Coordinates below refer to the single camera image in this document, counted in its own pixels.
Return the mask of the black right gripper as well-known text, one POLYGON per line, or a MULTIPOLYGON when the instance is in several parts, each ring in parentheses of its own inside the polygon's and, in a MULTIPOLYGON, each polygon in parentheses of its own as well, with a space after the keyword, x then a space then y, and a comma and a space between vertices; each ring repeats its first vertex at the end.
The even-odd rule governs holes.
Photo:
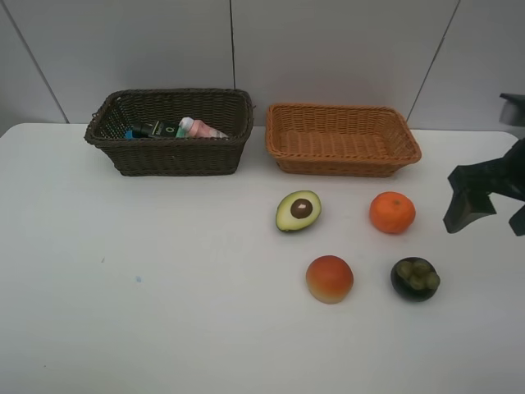
MULTIPOLYGON (((518 140, 501 158, 457 166, 448 181, 454 191, 443 219, 449 234, 496 214, 491 193, 524 201, 524 140, 518 140)), ((509 225, 516 236, 525 235, 525 206, 510 218, 509 225)))

